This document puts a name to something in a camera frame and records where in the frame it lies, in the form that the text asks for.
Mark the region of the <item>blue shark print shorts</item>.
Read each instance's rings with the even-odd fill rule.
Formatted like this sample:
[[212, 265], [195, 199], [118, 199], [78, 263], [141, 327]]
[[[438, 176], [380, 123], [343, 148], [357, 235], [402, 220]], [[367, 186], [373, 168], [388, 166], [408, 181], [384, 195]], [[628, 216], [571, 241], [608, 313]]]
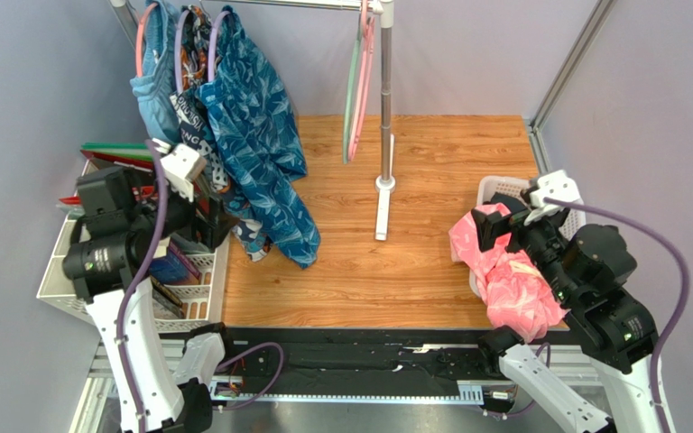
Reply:
[[216, 76], [196, 95], [217, 154], [280, 252], [301, 269], [317, 260], [319, 230], [293, 181], [308, 174], [290, 99], [272, 63], [232, 11], [217, 42]]

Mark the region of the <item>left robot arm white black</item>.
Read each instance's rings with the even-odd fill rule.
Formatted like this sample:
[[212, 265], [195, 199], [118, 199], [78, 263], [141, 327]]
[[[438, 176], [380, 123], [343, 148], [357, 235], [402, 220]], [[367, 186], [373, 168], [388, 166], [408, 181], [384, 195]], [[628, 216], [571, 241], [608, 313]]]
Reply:
[[204, 432], [213, 422], [209, 385], [226, 356], [226, 327], [189, 332], [170, 370], [153, 313], [148, 274], [152, 240], [182, 227], [182, 216], [157, 217], [134, 194], [134, 172], [120, 166], [77, 180], [85, 211], [62, 261], [62, 271], [85, 303], [111, 366], [123, 432]]

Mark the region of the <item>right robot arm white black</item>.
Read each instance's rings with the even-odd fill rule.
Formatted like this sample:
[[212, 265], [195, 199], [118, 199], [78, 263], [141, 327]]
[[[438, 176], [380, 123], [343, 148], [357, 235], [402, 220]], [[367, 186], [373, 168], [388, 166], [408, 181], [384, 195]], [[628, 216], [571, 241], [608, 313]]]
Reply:
[[483, 369], [517, 384], [566, 432], [671, 432], [670, 410], [661, 397], [661, 333], [650, 311], [624, 287], [637, 262], [616, 226], [585, 225], [566, 239], [559, 227], [567, 214], [529, 223], [528, 211], [471, 212], [481, 251], [509, 235], [508, 249], [525, 252], [549, 284], [611, 410], [599, 410], [577, 394], [508, 326], [478, 339]]

